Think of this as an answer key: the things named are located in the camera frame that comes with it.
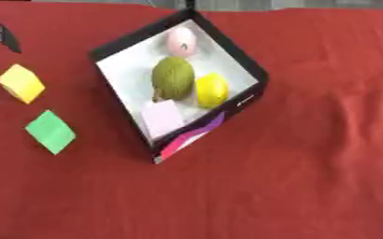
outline pink cube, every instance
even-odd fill
[[[184,126],[184,120],[173,100],[147,105],[142,111],[142,118],[152,140]]]

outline green ball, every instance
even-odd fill
[[[152,70],[155,98],[181,100],[191,93],[194,83],[192,65],[179,57],[167,57]]]

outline foam block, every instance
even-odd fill
[[[0,84],[14,97],[30,104],[45,90],[35,73],[19,64],[12,65],[0,76]]]
[[[184,126],[184,120],[173,100],[147,105],[142,111],[142,118],[152,140]]]
[[[69,126],[50,110],[29,123],[26,131],[55,155],[76,138]]]

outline toy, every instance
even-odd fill
[[[52,111],[46,110],[26,126],[37,142],[56,155],[76,138],[68,125]]]
[[[191,91],[194,82],[194,70],[186,60],[167,57],[152,70],[154,102],[161,97],[165,100],[181,100]]]
[[[45,90],[45,86],[37,76],[19,64],[12,65],[0,76],[0,84],[26,104],[30,104]]]
[[[196,51],[196,35],[187,27],[177,27],[167,37],[167,48],[170,54],[188,57]]]
[[[146,106],[142,118],[152,140],[184,126],[183,118],[172,100]]]
[[[217,73],[196,80],[197,103],[202,108],[214,108],[228,98],[228,83]]]

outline table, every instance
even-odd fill
[[[0,3],[23,51],[0,45],[0,74],[47,86],[0,87],[0,238],[383,239],[383,10],[206,12],[270,85],[153,165],[87,51],[171,12]],[[58,156],[23,129],[47,108],[78,135]]]

